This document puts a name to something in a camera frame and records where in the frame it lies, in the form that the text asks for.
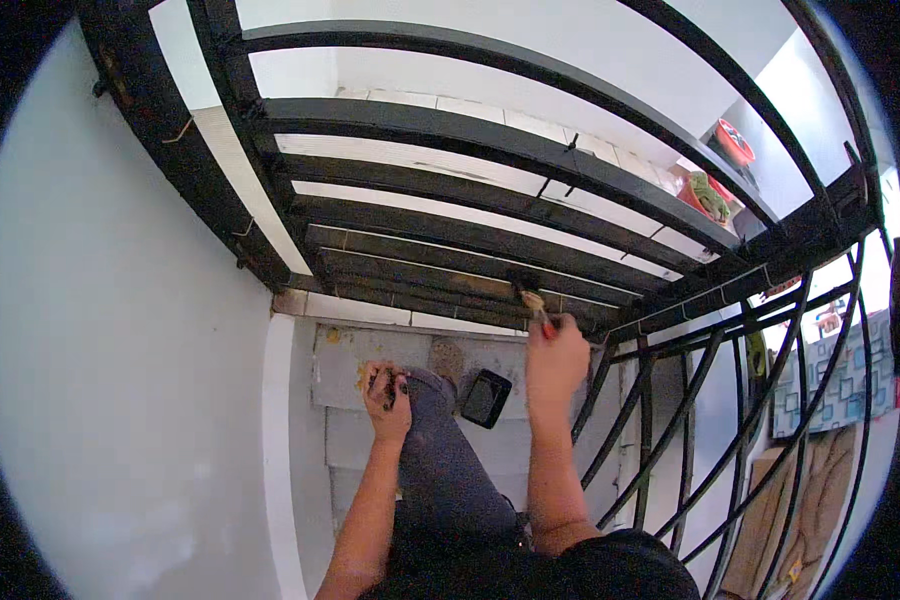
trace paint-stained hand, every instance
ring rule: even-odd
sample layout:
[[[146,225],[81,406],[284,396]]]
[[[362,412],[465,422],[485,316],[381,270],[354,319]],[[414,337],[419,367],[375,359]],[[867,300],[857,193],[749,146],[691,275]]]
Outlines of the paint-stained hand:
[[[368,361],[360,390],[376,439],[402,443],[413,420],[403,369],[389,361]]]
[[[556,337],[544,337],[539,323],[529,327],[527,343],[527,409],[541,423],[567,423],[570,399],[587,376],[590,344],[571,315],[552,317]]]

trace gray pants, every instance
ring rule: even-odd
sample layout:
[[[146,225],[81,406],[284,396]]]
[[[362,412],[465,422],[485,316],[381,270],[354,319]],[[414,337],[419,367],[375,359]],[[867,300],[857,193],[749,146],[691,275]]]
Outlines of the gray pants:
[[[452,415],[453,386],[425,368],[408,369],[413,424],[400,454],[394,529],[493,540],[513,532],[516,513],[497,491]]]

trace person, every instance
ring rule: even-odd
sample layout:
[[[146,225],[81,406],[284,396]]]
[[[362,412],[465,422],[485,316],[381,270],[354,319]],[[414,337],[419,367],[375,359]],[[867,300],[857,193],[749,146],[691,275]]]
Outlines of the person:
[[[317,600],[700,598],[652,535],[590,522],[569,425],[589,346],[573,317],[553,320],[553,339],[532,325],[527,344],[532,546],[454,420],[456,381],[371,362],[361,389],[376,435]]]

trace metal frame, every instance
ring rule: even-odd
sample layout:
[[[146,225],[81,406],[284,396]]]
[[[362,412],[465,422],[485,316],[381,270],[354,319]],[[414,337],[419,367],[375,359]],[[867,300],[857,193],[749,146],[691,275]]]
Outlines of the metal frame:
[[[733,340],[733,364],[734,374],[737,381],[737,432],[739,433],[744,425],[744,410],[746,407],[746,392],[744,388],[745,378],[743,376],[743,367],[740,360],[740,340]],[[744,480],[747,477],[747,451],[743,445],[737,448],[736,461],[733,465],[733,482],[730,484],[730,505],[727,508],[726,516],[729,518],[733,511],[740,504],[743,496]],[[680,498],[680,505],[686,502],[686,496]],[[686,515],[682,516],[673,526],[673,534],[677,534],[677,530],[681,527],[686,519]],[[706,582],[706,589],[703,591],[701,600],[713,600],[714,596],[720,589],[721,582],[727,574],[727,567],[731,563],[731,550],[733,541],[736,537],[736,527],[730,527],[723,532],[723,538],[720,540],[720,547],[717,550],[717,558],[713,563],[713,570],[710,572],[710,578]],[[679,555],[677,550],[673,550],[674,554]]]
[[[803,333],[796,334],[796,363],[800,370],[800,418],[809,423],[813,414],[807,412],[807,360],[804,352]],[[793,526],[794,515],[797,513],[797,507],[800,504],[804,491],[804,460],[806,459],[807,436],[809,434],[809,430],[804,430],[803,435],[799,437],[799,441],[796,444],[796,460],[793,465],[793,483],[790,489],[790,499],[787,502],[787,511],[783,516],[783,529],[780,531],[780,539],[777,541],[776,548],[773,550],[773,556],[769,560],[767,575],[763,578],[763,582],[760,583],[760,589],[757,591],[756,600],[763,600],[767,597],[770,585],[774,581],[774,576],[777,574],[777,567],[780,565],[780,557],[783,555],[783,550],[790,541],[790,528]]]
[[[824,400],[824,395],[827,391],[827,386],[830,381],[830,377],[833,376],[834,368],[837,365],[837,361],[840,359],[840,354],[844,350],[844,344],[847,342],[848,334],[851,330],[851,323],[853,321],[853,311],[857,304],[857,299],[860,295],[860,276],[863,272],[863,256],[864,256],[864,241],[861,240],[859,242],[859,250],[857,252],[857,260],[855,263],[855,269],[853,270],[853,290],[850,292],[850,302],[846,308],[845,318],[843,320],[843,326],[840,328],[840,334],[837,336],[836,342],[833,345],[833,353],[830,355],[830,359],[826,365],[826,371],[823,373],[823,377],[819,380],[819,386],[816,388],[816,393],[814,393],[814,398],[810,402],[810,405],[807,406],[806,411],[803,413],[803,416],[800,419],[800,425],[796,427],[796,430],[793,431],[792,436],[790,436],[790,441],[787,442],[787,445],[783,448],[783,451],[777,457],[777,459],[770,466],[766,475],[764,475],[763,479],[760,480],[760,483],[756,485],[756,487],[744,498],[743,502],[733,510],[732,514],[726,519],[726,521],[722,522],[717,529],[713,531],[712,534],[709,534],[708,537],[701,542],[696,548],[694,548],[689,554],[683,557],[681,560],[684,565],[694,560],[704,550],[708,548],[711,544],[713,544],[717,538],[720,537],[725,531],[727,531],[740,517],[744,514],[754,500],[760,496],[760,494],[767,489],[770,482],[774,480],[774,477],[781,471],[784,463],[789,458],[790,454],[793,453],[794,448],[800,443],[801,438],[804,437],[807,430],[810,428],[810,416],[812,416],[816,411],[817,407]],[[790,337],[791,333],[794,330],[794,323],[799,324],[800,320],[795,319],[787,331],[787,336]],[[785,359],[787,354],[781,352],[780,356],[777,357],[777,362],[780,362],[780,359]]]
[[[544,300],[548,309],[554,312],[568,310],[575,314],[577,322],[588,330],[591,340],[605,343],[587,398],[572,429],[572,439],[575,442],[593,411],[609,368],[623,360],[638,359],[641,363],[639,374],[620,414],[582,478],[581,483],[586,487],[618,442],[628,418],[636,408],[636,402],[641,402],[645,406],[641,410],[644,421],[641,427],[641,446],[644,450],[641,452],[641,467],[616,499],[614,506],[600,519],[600,526],[605,526],[634,494],[638,498],[635,520],[636,524],[641,524],[644,513],[641,506],[646,506],[650,473],[678,428],[682,427],[683,464],[678,508],[657,532],[658,536],[662,536],[673,529],[671,547],[674,551],[679,551],[681,530],[688,512],[707,493],[728,463],[736,458],[726,520],[683,558],[684,562],[693,560],[717,538],[721,538],[717,562],[703,594],[704,598],[710,600],[719,589],[726,572],[740,517],[766,489],[773,477],[783,470],[784,461],[796,451],[797,480],[785,517],[787,524],[792,522],[800,497],[801,466],[804,462],[810,417],[822,401],[835,365],[834,356],[840,354],[839,349],[846,342],[855,303],[860,303],[861,311],[864,310],[859,292],[864,252],[862,241],[856,260],[851,261],[854,265],[852,281],[814,300],[808,300],[812,270],[839,257],[852,241],[862,239],[861,236],[874,227],[881,230],[888,257],[892,252],[882,228],[876,157],[860,102],[840,55],[803,0],[784,0],[784,4],[807,34],[831,78],[847,113],[856,147],[862,156],[862,161],[855,162],[828,186],[823,186],[820,182],[799,140],[779,112],[739,64],[713,39],[660,0],[622,2],[684,43],[740,91],[787,149],[813,189],[814,198],[778,222],[753,193],[754,190],[729,165],[662,114],[606,81],[526,48],[464,31],[378,21],[322,21],[241,31],[235,6],[226,0],[190,0],[194,29],[216,90],[240,144],[264,190],[281,214],[291,238],[311,265],[315,277],[292,273],[274,275],[281,273],[281,270],[270,264],[273,262],[273,248],[262,239],[259,229],[255,229],[252,223],[248,227],[249,217],[242,209],[232,210],[233,207],[228,205],[229,212],[223,211],[226,218],[222,218],[222,221],[229,219],[232,222],[218,222],[216,216],[211,219],[208,216],[210,213],[194,201],[194,198],[201,195],[211,197],[216,193],[204,188],[187,188],[183,195],[214,232],[224,239],[238,256],[240,263],[253,270],[271,287],[288,285],[378,305],[505,328],[525,329],[526,309],[509,296],[507,282],[514,273],[521,271],[545,280],[547,285],[541,287],[546,288]],[[151,30],[144,28],[143,35],[147,40],[153,39]],[[97,38],[98,36],[88,35],[88,40]],[[701,164],[707,172],[736,193],[768,226],[768,230],[741,243],[703,215],[688,209],[682,202],[635,175],[577,150],[573,143],[567,146],[513,127],[429,108],[385,102],[342,99],[262,100],[253,79],[249,53],[264,49],[308,46],[372,46],[436,54],[492,65],[571,93],[613,114],[623,116],[691,161]],[[132,47],[132,44],[126,44],[126,47]],[[119,79],[101,61],[101,51],[92,51],[97,65],[104,73],[103,77]],[[162,68],[145,80],[151,87],[154,82],[168,81],[169,74],[165,71]],[[159,114],[180,116],[179,106],[179,99],[164,94],[146,109],[152,111],[154,108],[176,107],[161,110]],[[187,161],[208,161],[209,154],[205,147],[200,146],[201,138],[198,136],[194,136],[196,143],[190,139],[189,134],[179,136],[172,147],[173,151],[143,140],[143,137],[174,139],[172,134],[180,131],[180,124],[176,121],[174,127],[168,127],[166,123],[156,124],[172,131],[164,134],[161,130],[160,135],[155,135],[155,126],[142,125],[144,109],[138,110],[126,105],[122,105],[120,109],[138,136],[142,136],[144,146],[165,171],[183,168],[180,165],[189,164]],[[579,187],[648,214],[661,224],[717,252],[720,258],[706,265],[697,264],[672,248],[613,223],[604,222],[554,201],[478,181],[364,161],[283,154],[276,148],[273,132],[385,139],[502,162],[561,181],[568,186]],[[179,175],[180,173],[173,172],[168,174],[168,178],[178,188],[186,187],[186,177]],[[209,186],[226,188],[227,184],[222,181],[220,176],[216,176]],[[679,281],[668,283],[613,261],[575,253],[563,246],[548,246],[540,240],[522,239],[521,236],[504,234],[489,227],[480,228],[482,225],[477,223],[463,223],[461,226],[460,222],[442,222],[432,215],[398,209],[385,210],[385,207],[378,206],[373,207],[372,212],[380,212],[380,216],[375,217],[369,211],[361,211],[357,203],[349,200],[298,195],[293,181],[360,186],[487,210],[577,235],[643,258],[683,277]],[[237,207],[232,201],[232,190],[229,191],[229,196],[226,193],[217,195]],[[235,219],[233,215],[238,212],[242,216]],[[328,263],[333,269],[326,268]],[[773,287],[777,282],[789,280],[799,273],[804,273],[800,288],[781,294],[759,308],[744,310],[737,317],[725,319],[668,342],[615,355],[616,343],[640,338],[723,306],[741,302],[746,297]],[[285,278],[286,281],[277,282],[275,277],[279,280]],[[797,339],[797,324],[804,311],[847,293],[851,295],[851,302],[837,338],[838,349],[831,356],[823,380],[809,403],[804,370],[801,369],[800,398],[804,410],[800,425],[766,477],[750,494],[741,498],[746,445],[753,438],[754,429],[766,409],[769,392],[765,391],[744,417],[745,379],[741,368],[739,338],[786,320],[791,321],[781,354],[768,375],[767,389],[770,390],[780,377],[795,341],[798,360],[804,358],[803,343]],[[789,305],[794,306],[780,314],[770,314]],[[820,571],[812,595],[819,592],[844,539],[862,481],[873,401],[873,370],[870,364],[872,350],[866,314],[862,315],[862,323],[867,363],[864,443],[834,551]],[[724,455],[702,483],[691,492],[693,424],[690,411],[722,341],[733,343],[737,363],[738,430]],[[652,428],[649,425],[652,421],[652,394],[648,384],[655,362],[669,356],[683,356],[704,347],[706,352],[703,363],[696,368],[693,380],[684,390],[683,401],[660,440],[651,449]],[[779,562],[786,542],[787,532],[781,535],[777,543],[772,567]],[[769,590],[774,570],[769,570],[761,585],[761,597]]]
[[[733,347],[737,347],[737,341],[732,341]],[[686,393],[687,387],[690,385],[690,373],[687,369],[687,361],[690,360],[689,354],[680,354],[680,380],[683,384],[682,388]],[[676,498],[676,505],[680,506],[690,496],[691,486],[693,484],[693,459],[696,450],[696,428],[697,428],[697,405],[694,404],[687,411],[683,418],[683,452],[680,457],[680,489],[679,496]],[[684,543],[684,525],[686,517],[682,518],[673,526],[673,533],[670,536],[670,551],[679,555],[681,545]]]
[[[706,344],[706,351],[703,353],[703,357],[699,361],[699,365],[696,366],[696,370],[693,374],[693,379],[690,380],[690,386],[687,388],[686,392],[683,395],[683,401],[679,403],[676,407],[676,411],[673,413],[670,422],[667,423],[666,429],[663,430],[663,433],[660,435],[659,441],[656,443],[656,446],[653,448],[652,452],[650,452],[646,463],[640,468],[640,471],[633,477],[630,481],[629,485],[626,486],[626,489],[619,496],[617,496],[616,501],[613,503],[613,506],[607,510],[600,520],[597,521],[597,529],[603,529],[607,526],[618,512],[624,507],[628,500],[630,500],[631,496],[640,488],[644,482],[650,480],[650,472],[654,469],[654,466],[660,461],[660,457],[663,456],[663,452],[667,450],[667,445],[670,444],[670,441],[677,434],[677,427],[680,425],[681,421],[686,416],[687,411],[690,410],[690,407],[697,399],[697,394],[700,392],[701,387],[704,385],[704,379],[707,377],[707,373],[710,371],[710,366],[713,364],[713,359],[717,354],[717,349],[720,348],[720,343],[724,341],[724,330],[716,329],[713,333],[710,334],[710,339]]]
[[[230,57],[254,52],[310,47],[387,48],[444,56],[491,66],[565,91],[639,127],[670,146],[727,187],[771,227],[777,216],[753,186],[694,135],[646,102],[566,62],[528,48],[468,31],[417,23],[374,20],[321,20],[245,30],[227,44]]]
[[[265,134],[375,139],[498,162],[596,194],[647,215],[710,251],[740,240],[649,181],[573,146],[512,126],[423,106],[348,98],[269,98],[251,121]]]
[[[280,153],[268,156],[270,176],[285,197],[293,181],[355,186],[485,210],[576,235],[693,277],[701,263],[623,226],[566,204],[450,174],[382,162]]]
[[[601,296],[603,301],[615,306],[629,306],[641,296],[661,290],[667,283],[644,270],[573,247],[422,211],[298,194],[287,212],[300,224],[390,235],[597,282],[606,288]],[[440,253],[434,246],[431,249],[428,252],[431,257]],[[480,270],[473,273],[492,277]]]
[[[871,414],[873,414],[874,410],[874,354],[870,339],[870,326],[868,324],[869,317],[867,316],[867,308],[864,306],[863,294],[861,294],[860,297],[857,298],[857,303],[860,305],[860,332],[863,334],[864,339],[864,385],[866,386],[866,391],[864,392],[863,435],[860,439],[860,458],[857,459],[857,472],[853,476],[853,486],[850,490],[850,498],[846,501],[846,510],[843,513],[843,522],[840,523],[840,529],[837,533],[837,539],[833,542],[833,550],[830,551],[830,556],[826,557],[826,563],[823,565],[823,569],[819,571],[819,575],[816,579],[816,584],[814,585],[813,590],[808,596],[809,598],[811,598],[811,600],[817,597],[817,593],[820,591],[821,586],[827,579],[827,574],[828,572],[830,572],[830,568],[833,566],[833,561],[837,558],[837,552],[840,550],[840,546],[844,542],[844,536],[847,534],[847,528],[851,524],[851,519],[853,517],[853,507],[856,506],[857,495],[860,493],[860,483],[861,481],[863,481],[864,464],[865,462],[867,462],[867,448],[870,443]]]
[[[651,373],[654,370],[655,361],[656,358],[653,355],[650,355],[648,360],[640,366],[640,370],[633,380],[633,385],[630,386],[630,391],[626,395],[626,400],[624,401],[623,406],[620,407],[620,413],[617,414],[617,418],[613,421],[613,425],[610,426],[610,431],[606,434],[606,438],[600,445],[600,449],[597,450],[597,455],[593,458],[593,461],[590,462],[586,472],[579,480],[579,485],[582,486],[584,490],[587,489],[590,482],[593,481],[593,478],[597,475],[597,472],[600,471],[600,467],[603,466],[607,457],[611,455],[614,445],[616,445],[617,440],[620,439],[620,434],[624,432],[624,427],[627,425],[630,415],[634,413],[636,403],[640,400],[640,394],[643,392],[643,384],[647,379],[650,379]]]
[[[647,348],[647,337],[636,339],[637,350]],[[646,364],[646,356],[640,357],[641,366]],[[654,449],[654,378],[647,377],[640,392],[640,469],[647,467]],[[636,503],[633,509],[633,527],[643,529],[647,518],[647,500],[650,498],[650,477],[644,479],[636,489]]]
[[[810,157],[807,156],[793,130],[787,125],[783,115],[770,101],[770,98],[763,93],[763,89],[757,85],[756,81],[726,50],[721,48],[704,30],[663,0],[620,0],[620,4],[656,24],[720,73],[720,76],[740,93],[767,124],[769,130],[780,140],[793,163],[796,164],[796,168],[810,186],[814,196],[824,200],[828,198],[827,186],[824,186],[820,175],[813,163],[810,162]],[[832,221],[828,222],[828,225],[834,225],[837,221],[836,214],[831,217]]]

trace paintbrush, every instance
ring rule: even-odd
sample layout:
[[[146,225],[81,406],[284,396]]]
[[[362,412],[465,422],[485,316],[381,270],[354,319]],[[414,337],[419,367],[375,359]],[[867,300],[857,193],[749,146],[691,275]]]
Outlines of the paintbrush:
[[[533,319],[540,323],[540,328],[543,330],[543,337],[548,340],[556,338],[557,328],[554,327],[550,317],[547,316],[547,311],[543,309],[543,298],[540,297],[540,294],[528,290],[519,281],[513,282],[513,286],[516,289],[520,300],[523,301],[523,305],[533,313]]]

